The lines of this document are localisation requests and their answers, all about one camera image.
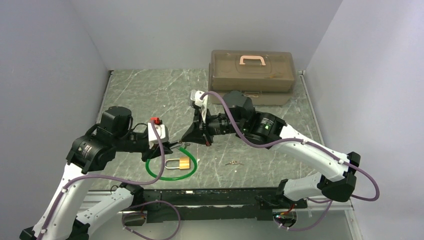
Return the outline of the green cable lock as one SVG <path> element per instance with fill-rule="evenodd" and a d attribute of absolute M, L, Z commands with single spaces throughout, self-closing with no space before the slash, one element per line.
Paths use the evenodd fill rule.
<path fill-rule="evenodd" d="M 196 160 L 196 158 L 187 150 L 184 149 L 184 143 L 182 143 L 181 141 L 175 141 L 172 142 L 174 143 L 174 146 L 172 148 L 173 149 L 177 149 L 178 151 L 180 151 L 181 153 L 183 153 L 185 155 L 185 157 L 189 157 L 191 162 L 190 162 L 190 169 L 185 169 L 185 170 L 191 170 L 189 173 L 181 175 L 181 176 L 174 176 L 174 177 L 166 177 L 166 176 L 161 176 L 159 178 L 159 180 L 161 181 L 168 181 L 168 182 L 173 182 L 173 181 L 180 181 L 180 180 L 184 180 L 187 179 L 189 177 L 191 177 L 198 169 L 198 161 Z"/>

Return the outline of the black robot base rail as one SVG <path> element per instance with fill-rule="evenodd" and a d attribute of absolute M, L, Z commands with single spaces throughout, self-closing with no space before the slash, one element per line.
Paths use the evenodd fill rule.
<path fill-rule="evenodd" d="M 287 201 L 275 187 L 145 189 L 126 210 L 146 213 L 148 223 L 178 219 L 271 221 L 281 212 L 307 206 L 306 200 Z"/>

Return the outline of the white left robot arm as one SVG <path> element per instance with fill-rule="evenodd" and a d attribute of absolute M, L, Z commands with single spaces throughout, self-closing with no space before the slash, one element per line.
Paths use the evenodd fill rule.
<path fill-rule="evenodd" d="M 143 132 L 133 130 L 130 109 L 112 106 L 83 136 L 77 138 L 66 156 L 66 165 L 47 209 L 34 226 L 24 229 L 21 240 L 87 240 L 118 212 L 139 209 L 145 202 L 144 183 L 119 180 L 118 188 L 95 206 L 81 205 L 95 179 L 118 152 L 141 153 L 142 160 L 171 153 L 168 128 L 153 117 Z"/>

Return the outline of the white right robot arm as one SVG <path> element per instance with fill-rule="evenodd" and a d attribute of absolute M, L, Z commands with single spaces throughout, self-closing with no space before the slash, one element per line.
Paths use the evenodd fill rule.
<path fill-rule="evenodd" d="M 221 97 L 213 91 L 192 90 L 193 122 L 181 138 L 183 143 L 211 146 L 213 137 L 235 134 L 253 148 L 265 148 L 294 157 L 317 173 L 299 179 L 283 179 L 275 194 L 276 203 L 287 208 L 301 199 L 325 196 L 346 202 L 353 195 L 356 168 L 361 157 L 340 153 L 306 137 L 283 119 L 256 111 L 252 99 L 240 91 Z"/>

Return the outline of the brass padlock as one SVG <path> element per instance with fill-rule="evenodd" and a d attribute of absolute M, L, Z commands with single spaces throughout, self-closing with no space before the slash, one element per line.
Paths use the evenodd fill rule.
<path fill-rule="evenodd" d="M 191 168 L 191 159 L 188 156 L 167 159 L 165 168 L 167 170 L 188 170 Z"/>

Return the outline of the silver key bunch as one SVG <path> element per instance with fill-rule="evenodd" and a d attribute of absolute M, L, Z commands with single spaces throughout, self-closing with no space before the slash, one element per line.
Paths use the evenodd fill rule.
<path fill-rule="evenodd" d="M 225 165 L 226 166 L 229 166 L 229 165 L 242 165 L 243 166 L 244 164 L 239 162 L 239 161 L 233 160 L 233 161 L 230 161 L 229 163 L 226 163 Z"/>

